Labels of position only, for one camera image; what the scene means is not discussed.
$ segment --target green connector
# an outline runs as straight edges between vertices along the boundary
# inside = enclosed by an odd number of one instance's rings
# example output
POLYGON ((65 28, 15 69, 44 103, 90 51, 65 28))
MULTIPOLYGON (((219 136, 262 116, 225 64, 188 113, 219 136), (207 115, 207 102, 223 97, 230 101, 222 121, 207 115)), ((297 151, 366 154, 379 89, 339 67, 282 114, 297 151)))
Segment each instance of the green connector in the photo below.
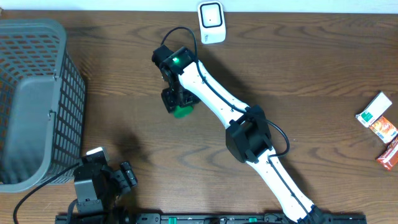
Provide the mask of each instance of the green connector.
POLYGON ((169 224, 177 224, 177 218, 169 218, 169 224))

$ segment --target basket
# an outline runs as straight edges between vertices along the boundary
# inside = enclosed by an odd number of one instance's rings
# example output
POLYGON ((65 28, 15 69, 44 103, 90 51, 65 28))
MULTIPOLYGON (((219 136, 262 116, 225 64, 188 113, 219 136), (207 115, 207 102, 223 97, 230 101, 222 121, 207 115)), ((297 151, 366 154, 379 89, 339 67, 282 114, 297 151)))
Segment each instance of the basket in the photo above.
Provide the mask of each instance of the basket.
POLYGON ((0 20, 0 192, 27 190, 80 156, 86 87, 66 41, 50 19, 0 20))

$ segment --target white wall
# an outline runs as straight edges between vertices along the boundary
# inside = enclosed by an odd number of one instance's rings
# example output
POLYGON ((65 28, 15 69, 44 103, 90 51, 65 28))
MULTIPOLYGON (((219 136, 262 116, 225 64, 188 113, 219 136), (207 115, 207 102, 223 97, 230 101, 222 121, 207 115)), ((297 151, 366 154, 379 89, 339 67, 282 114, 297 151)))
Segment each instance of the white wall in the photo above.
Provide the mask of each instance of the white wall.
MULTIPOLYGON (((228 12, 398 13, 398 0, 219 0, 228 12)), ((3 9, 196 11, 200 0, 1 0, 3 9)))

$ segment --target wood grain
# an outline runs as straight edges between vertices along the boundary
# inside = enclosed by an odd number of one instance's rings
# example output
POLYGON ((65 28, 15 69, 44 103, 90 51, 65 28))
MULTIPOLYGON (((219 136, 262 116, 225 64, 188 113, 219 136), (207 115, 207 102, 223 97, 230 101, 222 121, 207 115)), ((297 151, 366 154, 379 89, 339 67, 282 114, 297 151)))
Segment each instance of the wood grain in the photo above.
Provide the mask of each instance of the wood grain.
MULTIPOLYGON (((139 186, 120 201, 135 211, 251 213, 280 210, 262 179, 225 148, 224 129, 203 104, 184 118, 167 114, 166 84, 152 51, 191 12, 5 11, 5 19, 49 17, 68 33, 68 51, 88 78, 83 152, 106 146, 113 166, 129 160, 139 186)), ((282 160, 320 208, 364 213, 368 223, 398 220, 398 169, 375 162, 385 146, 354 115, 384 91, 398 124, 398 16, 226 13, 223 43, 199 46, 207 69, 229 91, 259 104, 288 134, 282 160)), ((171 49, 192 47, 185 32, 171 49)), ((284 144, 273 132, 278 149, 284 144)), ((25 195, 0 194, 0 223, 25 195)), ((21 223, 53 223, 75 198, 73 184, 46 187, 19 211, 21 223)))

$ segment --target white device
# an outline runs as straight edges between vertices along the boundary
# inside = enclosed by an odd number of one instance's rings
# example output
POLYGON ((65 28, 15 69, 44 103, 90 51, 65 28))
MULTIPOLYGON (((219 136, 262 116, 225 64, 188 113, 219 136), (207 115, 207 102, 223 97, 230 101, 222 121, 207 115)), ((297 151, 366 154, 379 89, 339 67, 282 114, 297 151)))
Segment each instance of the white device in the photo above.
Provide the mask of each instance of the white device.
POLYGON ((225 40, 224 10, 219 1, 208 1, 199 4, 198 16, 202 43, 214 44, 225 40))
MULTIPOLYGON (((212 86, 223 98, 228 102, 235 105, 235 107, 244 110, 248 107, 247 104, 239 101, 237 98, 232 96, 228 91, 226 91, 206 70, 201 62, 199 63, 199 68, 202 75, 206 78, 210 86, 212 86)), ((222 99, 220 99, 207 85, 204 83, 198 73, 197 65, 192 62, 190 65, 183 69, 184 73, 178 76, 180 84, 187 90, 195 94, 199 99, 207 105, 207 107, 214 112, 215 115, 223 123, 225 129, 229 127, 229 122, 231 120, 237 120, 243 114, 232 110, 222 99)), ((292 221, 297 222, 299 219, 304 219, 307 213, 312 211, 313 202, 308 199, 296 186, 292 178, 288 175, 286 170, 280 164, 277 157, 269 158, 269 155, 275 154, 275 149, 265 150, 265 152, 258 157, 259 162, 257 164, 253 162, 246 162, 254 170, 259 173, 259 175, 264 179, 266 184, 272 190, 272 192, 277 197, 278 201, 282 205, 282 209, 285 215, 292 221)))

